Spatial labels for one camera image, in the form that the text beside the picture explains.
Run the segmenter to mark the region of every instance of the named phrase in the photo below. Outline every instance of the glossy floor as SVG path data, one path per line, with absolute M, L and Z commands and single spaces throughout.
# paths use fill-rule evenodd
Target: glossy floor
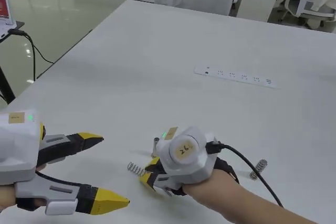
M 55 61 L 125 0 L 10 0 L 16 20 L 48 60 Z M 0 44 L 0 66 L 16 96 L 33 79 L 29 41 L 11 36 Z M 50 66 L 37 55 L 37 75 Z M 6 106 L 0 101 L 0 109 Z

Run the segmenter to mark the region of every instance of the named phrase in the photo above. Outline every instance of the number label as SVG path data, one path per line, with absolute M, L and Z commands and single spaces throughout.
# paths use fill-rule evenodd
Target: number label
M 195 146 L 190 141 L 184 141 L 178 148 L 175 149 L 175 156 L 179 160 L 183 160 L 189 157 L 192 153 L 195 152 Z

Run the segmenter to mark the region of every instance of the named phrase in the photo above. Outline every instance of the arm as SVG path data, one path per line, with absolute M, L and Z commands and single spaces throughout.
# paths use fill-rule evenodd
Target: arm
M 184 185 L 183 190 L 236 224 L 315 223 L 252 194 L 222 170 L 215 169 L 210 179 L 196 185 Z

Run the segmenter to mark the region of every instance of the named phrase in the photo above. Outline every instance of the power strip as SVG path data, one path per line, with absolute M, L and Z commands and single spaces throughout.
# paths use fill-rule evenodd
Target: power strip
M 252 76 L 250 74 L 241 72 L 224 72 L 222 70 L 212 68 L 212 67 L 196 67 L 194 69 L 195 74 L 201 74 L 203 76 L 211 76 L 216 78 L 222 78 L 225 80 L 238 81 L 243 83 L 249 83 L 253 85 L 269 87 L 276 89 L 277 86 L 275 82 L 271 79 L 266 79 L 263 77 Z

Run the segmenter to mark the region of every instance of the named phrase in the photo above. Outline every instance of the coil spring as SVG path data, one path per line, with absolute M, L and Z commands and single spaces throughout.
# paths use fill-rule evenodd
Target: coil spring
M 261 173 L 267 166 L 267 161 L 265 159 L 262 159 L 258 162 L 256 165 L 256 170 Z M 257 174 L 255 172 L 250 173 L 250 178 L 253 180 L 256 180 L 258 178 Z
M 145 175 L 147 172 L 144 168 L 141 168 L 140 166 L 136 165 L 133 162 L 130 162 L 127 166 L 127 170 L 137 174 L 139 177 Z

